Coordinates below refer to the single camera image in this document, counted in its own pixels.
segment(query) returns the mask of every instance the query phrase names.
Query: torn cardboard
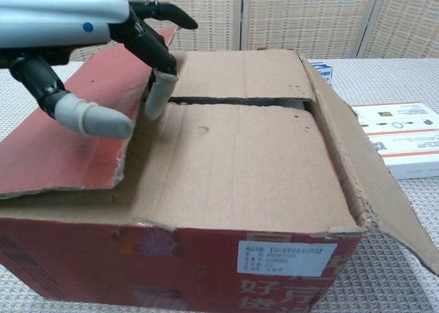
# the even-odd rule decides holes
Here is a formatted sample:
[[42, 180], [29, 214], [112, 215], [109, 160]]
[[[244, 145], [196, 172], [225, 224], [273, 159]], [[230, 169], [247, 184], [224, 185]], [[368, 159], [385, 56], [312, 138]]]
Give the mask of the torn cardboard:
[[[175, 30], [159, 33], [169, 42]], [[92, 56], [65, 86], [79, 98], [135, 121], [150, 72], [123, 45], [116, 45]], [[37, 108], [0, 142], [0, 198], [50, 189], [112, 188], [123, 178], [129, 140], [84, 137]]]
[[137, 119], [114, 188], [0, 201], [0, 262], [32, 289], [308, 312], [375, 226], [439, 273], [438, 249], [354, 112], [296, 52], [179, 59], [173, 102], [156, 122]]

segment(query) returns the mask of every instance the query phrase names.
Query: red cardboard flap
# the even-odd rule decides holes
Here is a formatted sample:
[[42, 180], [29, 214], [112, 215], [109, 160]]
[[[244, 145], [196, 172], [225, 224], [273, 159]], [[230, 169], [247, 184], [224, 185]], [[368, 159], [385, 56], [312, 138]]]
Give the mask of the red cardboard flap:
[[[159, 31], [167, 43], [175, 27]], [[135, 121], [151, 68], [123, 45], [97, 52], [66, 82], [67, 90]], [[123, 178], [130, 139], [85, 137], [37, 108], [0, 142], [0, 198], [50, 189], [106, 189]]]

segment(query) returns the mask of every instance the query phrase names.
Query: white product box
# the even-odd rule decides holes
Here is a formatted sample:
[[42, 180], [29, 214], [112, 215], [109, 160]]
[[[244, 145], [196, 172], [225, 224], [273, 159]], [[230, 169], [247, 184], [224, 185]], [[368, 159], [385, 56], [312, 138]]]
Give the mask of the white product box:
[[319, 72], [328, 84], [332, 85], [333, 68], [331, 66], [328, 66], [324, 62], [312, 62], [311, 65]]
[[439, 176], [439, 115], [420, 102], [353, 106], [396, 179]]

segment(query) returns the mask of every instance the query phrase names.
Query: silver robotic arm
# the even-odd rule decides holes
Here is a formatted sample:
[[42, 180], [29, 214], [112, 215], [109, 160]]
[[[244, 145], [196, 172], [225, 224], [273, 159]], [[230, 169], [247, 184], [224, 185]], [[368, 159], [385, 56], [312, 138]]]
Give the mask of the silver robotic arm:
[[0, 0], [0, 68], [34, 96], [57, 122], [89, 136], [126, 138], [134, 124], [123, 113], [79, 99], [51, 66], [65, 65], [79, 47], [115, 40], [151, 66], [147, 118], [156, 119], [178, 80], [176, 59], [164, 38], [143, 19], [198, 24], [170, 3], [139, 0]]

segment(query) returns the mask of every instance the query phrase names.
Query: cardboard box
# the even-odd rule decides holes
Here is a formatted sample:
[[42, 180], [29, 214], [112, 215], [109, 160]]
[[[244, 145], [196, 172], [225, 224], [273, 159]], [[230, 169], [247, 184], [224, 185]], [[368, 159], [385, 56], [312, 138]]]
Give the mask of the cardboard box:
[[433, 110], [420, 102], [353, 109], [395, 178], [439, 176], [439, 115]]
[[113, 189], [0, 201], [0, 262], [18, 278], [64, 301], [308, 312], [372, 228], [439, 273], [407, 196], [306, 60], [178, 58], [171, 103], [156, 122], [139, 115]]
[[312, 62], [312, 67], [318, 71], [327, 84], [332, 85], [333, 68], [324, 62]]

